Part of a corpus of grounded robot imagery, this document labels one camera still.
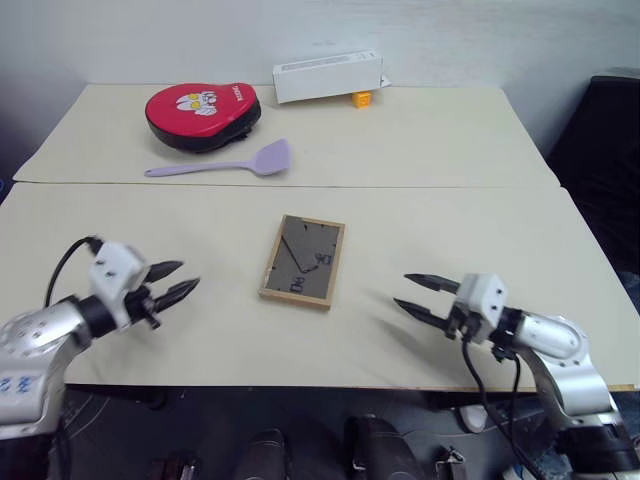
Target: yellow block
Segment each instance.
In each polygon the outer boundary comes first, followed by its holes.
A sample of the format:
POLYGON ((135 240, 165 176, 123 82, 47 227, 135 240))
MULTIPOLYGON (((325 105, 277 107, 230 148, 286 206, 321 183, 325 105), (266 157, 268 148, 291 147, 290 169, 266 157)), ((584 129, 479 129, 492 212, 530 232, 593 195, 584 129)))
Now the yellow block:
POLYGON ((356 108, 366 108, 371 105, 371 92, 354 92, 351 94, 351 101, 356 108))

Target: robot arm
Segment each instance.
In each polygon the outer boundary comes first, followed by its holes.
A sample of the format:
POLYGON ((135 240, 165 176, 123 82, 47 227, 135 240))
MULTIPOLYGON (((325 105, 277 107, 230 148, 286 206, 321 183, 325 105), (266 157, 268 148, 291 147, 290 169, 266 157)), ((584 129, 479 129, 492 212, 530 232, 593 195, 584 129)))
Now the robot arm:
POLYGON ((182 263, 149 266, 130 247, 100 245, 90 267, 91 296, 69 297, 20 315, 0 329, 0 478, 46 478, 64 398, 64 373, 76 355, 94 338, 141 319, 157 328, 155 314, 198 284, 198 279, 181 282, 154 299, 148 283, 182 263))
POLYGON ((577 479, 640 479, 640 459, 607 386, 589 356, 587 335, 562 317, 505 306, 507 288, 497 275, 469 274, 462 283, 435 275, 406 275, 432 290, 456 295, 448 318, 395 299, 420 321, 463 341, 493 342, 498 361, 519 354, 529 365, 538 396, 577 479))

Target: white wall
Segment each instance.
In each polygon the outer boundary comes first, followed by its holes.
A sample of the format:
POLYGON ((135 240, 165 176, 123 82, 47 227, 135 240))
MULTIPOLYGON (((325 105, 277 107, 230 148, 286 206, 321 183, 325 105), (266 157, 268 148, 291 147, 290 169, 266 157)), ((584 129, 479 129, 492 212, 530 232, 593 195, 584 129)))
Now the white wall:
POLYGON ((591 75, 640 66, 639 25, 638 0, 4 0, 0 155, 32 152, 85 82, 269 83, 369 47, 397 85, 502 86, 544 153, 591 75))

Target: white box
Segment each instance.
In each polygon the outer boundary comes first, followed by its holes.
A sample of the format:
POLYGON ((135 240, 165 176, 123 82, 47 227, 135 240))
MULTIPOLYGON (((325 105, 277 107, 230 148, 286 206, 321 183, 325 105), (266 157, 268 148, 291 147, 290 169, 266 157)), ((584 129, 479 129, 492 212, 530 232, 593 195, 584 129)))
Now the white box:
POLYGON ((273 67, 278 103, 375 90, 385 82, 382 57, 374 50, 273 67))

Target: black object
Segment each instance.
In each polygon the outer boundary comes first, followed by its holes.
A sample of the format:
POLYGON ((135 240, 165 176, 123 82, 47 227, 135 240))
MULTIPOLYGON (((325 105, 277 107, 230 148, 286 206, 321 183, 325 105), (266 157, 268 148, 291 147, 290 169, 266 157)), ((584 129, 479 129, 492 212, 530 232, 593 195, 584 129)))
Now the black object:
POLYGON ((489 340, 493 342, 491 353, 499 362, 502 362, 505 358, 509 360, 517 358, 517 354, 513 349, 513 339, 515 332, 518 330, 518 325, 523 320, 522 317, 522 310, 510 307, 502 309, 498 327, 489 335, 489 340))
MULTIPOLYGON (((496 428, 509 441, 509 444, 511 445, 513 453, 516 455, 518 460, 520 460, 522 465, 527 470, 529 470, 529 472, 537 480, 544 480, 546 478, 544 473, 538 468, 538 466, 533 462, 533 460, 531 460, 529 458, 529 455, 527 454, 527 452, 525 452, 514 441, 514 439, 511 436, 510 432, 507 431, 504 428, 504 426, 502 425, 502 420, 499 418, 497 412, 493 409, 493 407, 491 405, 489 405, 489 401, 487 399, 487 390, 486 390, 486 388, 484 386, 484 382, 482 381, 482 378, 480 377, 480 374, 476 370, 475 366, 473 365, 473 362, 471 361, 471 357, 469 356, 469 342, 470 342, 469 339, 463 339, 462 340, 462 358, 464 359, 464 363, 467 365, 467 368, 469 369, 469 373, 471 373, 471 376, 475 380, 476 385, 478 385, 478 390, 480 391, 480 401, 482 403, 482 406, 486 410, 487 415, 489 415, 489 418, 491 419, 491 421, 495 424, 496 428)), ((516 394, 516 392, 518 390, 519 381, 520 381, 520 373, 518 371, 517 375, 516 375, 516 378, 514 379, 512 395, 516 394)))
POLYGON ((185 280, 174 285, 173 287, 170 287, 169 290, 167 290, 167 293, 154 300, 153 311, 160 313, 163 310, 166 310, 167 308, 182 301, 193 291, 194 288, 198 286, 198 283, 200 283, 200 279, 194 278, 192 280, 185 280))
POLYGON ((251 439, 233 480, 286 480, 288 456, 280 430, 266 430, 251 439))
POLYGON ((444 278, 439 275, 407 273, 404 278, 408 278, 412 282, 415 282, 418 285, 422 285, 423 287, 426 287, 429 290, 433 290, 435 292, 444 290, 445 292, 453 293, 455 295, 456 293, 458 293, 458 289, 460 288, 459 282, 454 282, 453 280, 449 280, 448 278, 444 278))
POLYGON ((431 313, 431 310, 426 307, 416 303, 407 302, 406 300, 400 300, 399 298, 394 298, 393 301, 416 320, 426 323, 427 325, 431 325, 432 327, 436 327, 442 331, 447 331, 449 328, 448 320, 434 315, 431 313))
POLYGON ((169 260, 167 262, 160 262, 154 265, 151 265, 149 268, 149 272, 147 276, 144 278, 145 282, 154 283, 158 280, 162 280, 163 278, 171 275, 178 268, 180 268, 184 263, 178 260, 169 260))
POLYGON ((202 470, 202 460, 193 452, 174 452, 167 458, 151 461, 146 480, 196 480, 202 470))
POLYGON ((449 448, 436 462, 436 475, 438 480, 467 480, 464 457, 455 448, 449 448))
POLYGON ((640 274, 640 79, 592 77, 547 163, 613 268, 640 274))
POLYGON ((580 427, 558 434, 557 450, 576 473, 631 472, 640 460, 623 425, 580 427))
POLYGON ((51 279, 49 280, 49 285, 47 286, 47 293, 45 294, 45 297, 44 297, 45 308, 51 305, 51 295, 53 294, 53 287, 56 284, 56 280, 58 280, 58 276, 60 275, 62 268, 69 261, 69 259, 76 252, 76 250, 78 250, 84 244, 89 245, 89 249, 91 250, 91 253, 96 255, 100 250, 100 248, 102 247, 103 242, 98 237, 92 237, 92 236, 84 237, 84 238, 81 238, 80 240, 76 240, 75 242, 73 242, 73 244, 67 249, 67 251, 64 253, 62 258, 56 265, 56 268, 53 270, 53 274, 51 275, 51 279))
POLYGON ((64 418, 60 417, 58 429, 55 432, 56 456, 60 480, 71 480, 73 458, 71 454, 71 440, 65 426, 64 418))
POLYGON ((347 468, 366 480, 425 480, 409 445, 393 425, 375 417, 352 417, 344 427, 347 468))
POLYGON ((118 327, 107 307, 95 295, 83 300, 78 300, 77 297, 69 297, 66 300, 76 305, 93 338, 100 338, 118 327))
POLYGON ((153 131, 156 137, 162 142, 166 143, 170 147, 178 150, 185 150, 194 153, 204 153, 216 148, 224 147, 227 143, 234 140, 244 140, 255 123, 260 118, 262 110, 260 104, 256 103, 246 113, 246 116, 241 117, 235 123, 222 129, 214 137, 188 137, 184 135, 174 135, 165 130, 162 130, 152 123, 147 117, 149 127, 153 131))
POLYGON ((2 480, 44 480, 49 472, 53 435, 0 440, 2 480))
POLYGON ((2 201, 4 200, 4 198, 9 194, 9 190, 11 189, 10 185, 11 184, 8 182, 5 185, 4 180, 0 178, 0 205, 2 204, 2 201))

